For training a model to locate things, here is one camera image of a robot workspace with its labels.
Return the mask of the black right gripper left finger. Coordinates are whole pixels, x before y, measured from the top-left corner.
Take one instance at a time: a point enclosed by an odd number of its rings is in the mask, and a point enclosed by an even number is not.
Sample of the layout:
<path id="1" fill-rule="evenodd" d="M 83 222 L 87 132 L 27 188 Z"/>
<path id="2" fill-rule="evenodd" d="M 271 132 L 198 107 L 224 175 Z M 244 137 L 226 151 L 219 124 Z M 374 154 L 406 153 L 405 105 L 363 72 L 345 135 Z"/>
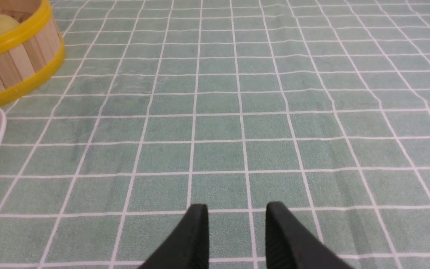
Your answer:
<path id="1" fill-rule="evenodd" d="M 205 204 L 192 204 L 165 241 L 140 269 L 208 269 L 209 216 Z"/>

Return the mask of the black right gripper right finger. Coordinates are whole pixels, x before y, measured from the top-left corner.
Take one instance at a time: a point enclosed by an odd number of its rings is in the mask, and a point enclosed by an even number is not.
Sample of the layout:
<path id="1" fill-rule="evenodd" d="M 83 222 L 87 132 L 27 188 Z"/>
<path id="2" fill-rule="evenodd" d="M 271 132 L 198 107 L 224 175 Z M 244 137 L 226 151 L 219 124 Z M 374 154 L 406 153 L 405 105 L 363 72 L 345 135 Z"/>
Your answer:
<path id="1" fill-rule="evenodd" d="M 265 213 L 265 256 L 268 269 L 351 269 L 321 243 L 281 202 Z"/>

